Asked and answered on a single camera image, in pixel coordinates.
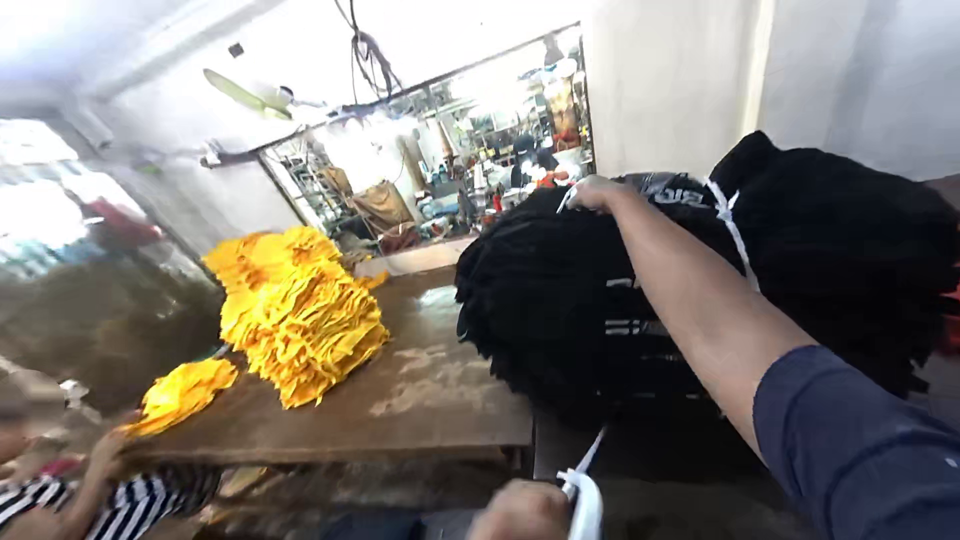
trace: wooden table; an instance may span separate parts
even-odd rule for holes
[[[241,377],[204,411],[138,452],[220,464],[479,455],[533,443],[526,400],[457,343],[453,268],[375,289],[393,339],[314,407],[283,410],[273,387]]]

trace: hanging clothes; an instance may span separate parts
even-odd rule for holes
[[[710,179],[716,191],[686,174],[618,180],[741,274],[751,268],[759,290],[815,339],[904,394],[911,360],[926,359],[943,315],[957,309],[942,297],[958,281],[952,209],[920,184],[819,150],[782,151],[763,133],[745,137]],[[634,286],[615,221],[556,213],[565,192],[534,191],[463,252],[461,339],[567,420],[624,409],[715,419]],[[718,196],[732,211],[717,210]]]

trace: yellow fabric pile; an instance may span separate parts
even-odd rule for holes
[[[228,240],[204,258],[227,290],[221,338],[247,354],[284,408],[319,403],[390,337],[369,291],[386,273],[355,280],[339,258],[309,227]]]
[[[217,390],[229,388],[236,379],[237,370],[228,360],[181,364],[154,381],[143,395],[143,418],[125,429],[137,436],[166,430],[210,405]]]

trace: electrical wire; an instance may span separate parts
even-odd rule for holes
[[[376,94],[378,99],[383,97],[383,93],[386,93],[388,98],[391,97],[394,94],[394,86],[403,88],[403,84],[391,68],[390,62],[383,56],[380,47],[376,44],[376,40],[373,39],[371,35],[360,30],[360,27],[357,25],[353,0],[350,0],[349,4],[349,17],[347,16],[347,12],[344,11],[343,6],[340,5],[340,0],[333,0],[333,2],[336,4],[340,16],[344,18],[344,21],[347,22],[347,25],[353,31],[353,37],[350,39],[350,82],[353,85],[354,105],[358,104],[355,69],[360,70],[360,75],[367,81],[367,85],[370,86],[370,89],[373,90],[373,93]],[[380,76],[383,79],[383,86],[376,80],[377,67],[379,67]]]
[[[396,173],[396,178],[394,178],[394,184],[396,181],[400,180],[400,177],[403,176],[403,169],[407,164],[407,148],[406,144],[400,147],[400,172]]]

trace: white string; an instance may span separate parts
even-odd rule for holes
[[[720,186],[710,178],[697,179],[697,181],[708,187],[710,192],[713,193],[713,198],[717,200],[717,219],[727,225],[727,230],[730,231],[730,235],[733,237],[733,243],[736,244],[736,251],[740,254],[740,260],[743,261],[743,269],[747,273],[747,282],[750,283],[750,287],[753,290],[760,292],[760,283],[756,280],[754,269],[750,266],[750,258],[747,257],[747,246],[743,243],[743,236],[740,235],[740,230],[736,227],[736,224],[733,223],[733,204],[736,203],[740,192],[737,191],[734,193],[733,197],[728,201],[727,196],[724,195]]]

